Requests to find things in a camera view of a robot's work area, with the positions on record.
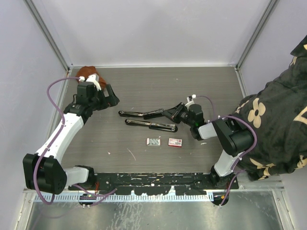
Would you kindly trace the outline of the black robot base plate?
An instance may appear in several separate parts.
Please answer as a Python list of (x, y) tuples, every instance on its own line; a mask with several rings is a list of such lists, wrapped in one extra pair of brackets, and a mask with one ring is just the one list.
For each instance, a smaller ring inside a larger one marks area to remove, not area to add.
[(203, 172), (175, 173), (98, 173), (91, 187), (81, 184), (86, 190), (98, 189), (100, 194), (116, 189), (117, 195), (141, 196), (167, 195), (173, 188), (175, 195), (205, 195), (207, 190), (226, 190), (227, 186), (214, 187), (208, 174)]

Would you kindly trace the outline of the black stapler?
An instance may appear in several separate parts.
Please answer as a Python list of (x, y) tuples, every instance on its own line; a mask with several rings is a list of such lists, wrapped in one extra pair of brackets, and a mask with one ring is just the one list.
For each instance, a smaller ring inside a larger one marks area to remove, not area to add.
[(164, 109), (157, 109), (150, 112), (133, 112), (133, 111), (122, 111), (120, 110), (118, 114), (121, 117), (136, 117), (136, 118), (143, 118), (145, 120), (147, 119), (153, 119), (158, 117), (163, 117)]
[(176, 133), (178, 128), (174, 124), (162, 124), (157, 122), (146, 122), (146, 121), (139, 121), (133, 119), (126, 119), (125, 124), (128, 126), (140, 126), (140, 127), (148, 127), (152, 130), (159, 130), (165, 132), (172, 132)]

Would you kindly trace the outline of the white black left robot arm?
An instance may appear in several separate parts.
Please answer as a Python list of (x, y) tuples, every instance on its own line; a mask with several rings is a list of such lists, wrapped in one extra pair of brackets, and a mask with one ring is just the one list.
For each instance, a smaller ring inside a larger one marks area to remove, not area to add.
[(85, 190), (94, 188), (96, 176), (92, 167), (77, 165), (63, 169), (61, 161), (72, 139), (93, 112), (118, 103), (119, 98), (110, 84), (102, 90), (90, 81), (79, 83), (72, 103), (62, 112), (61, 122), (52, 135), (35, 154), (25, 155), (23, 168), (26, 187), (55, 195), (74, 184), (79, 184)]

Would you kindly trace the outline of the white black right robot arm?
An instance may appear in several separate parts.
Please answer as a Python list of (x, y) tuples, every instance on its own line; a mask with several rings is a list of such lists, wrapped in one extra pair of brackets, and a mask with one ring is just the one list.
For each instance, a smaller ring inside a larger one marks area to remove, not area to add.
[(184, 123), (196, 140), (218, 138), (222, 153), (212, 166), (209, 178), (214, 188), (226, 186), (234, 177), (234, 169), (249, 151), (257, 144), (257, 135), (253, 128), (237, 116), (227, 115), (214, 121), (205, 121), (199, 104), (177, 106), (164, 110), (163, 115), (172, 122)]

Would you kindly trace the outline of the red white staple box sleeve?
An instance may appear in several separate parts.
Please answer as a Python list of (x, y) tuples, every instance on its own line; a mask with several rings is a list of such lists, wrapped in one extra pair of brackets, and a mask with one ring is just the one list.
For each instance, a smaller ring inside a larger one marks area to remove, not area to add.
[(168, 146), (181, 148), (182, 147), (182, 139), (169, 138)]

